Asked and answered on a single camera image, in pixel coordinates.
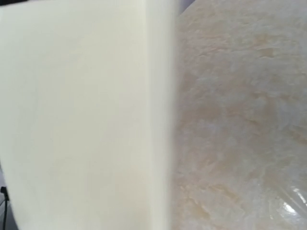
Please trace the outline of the beige letter paper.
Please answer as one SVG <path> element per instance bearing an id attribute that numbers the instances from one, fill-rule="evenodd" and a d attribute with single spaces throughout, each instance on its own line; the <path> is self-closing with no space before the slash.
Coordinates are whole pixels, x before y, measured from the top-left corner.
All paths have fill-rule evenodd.
<path id="1" fill-rule="evenodd" d="M 21 230 L 168 230 L 175 0 L 0 9 L 0 165 Z"/>

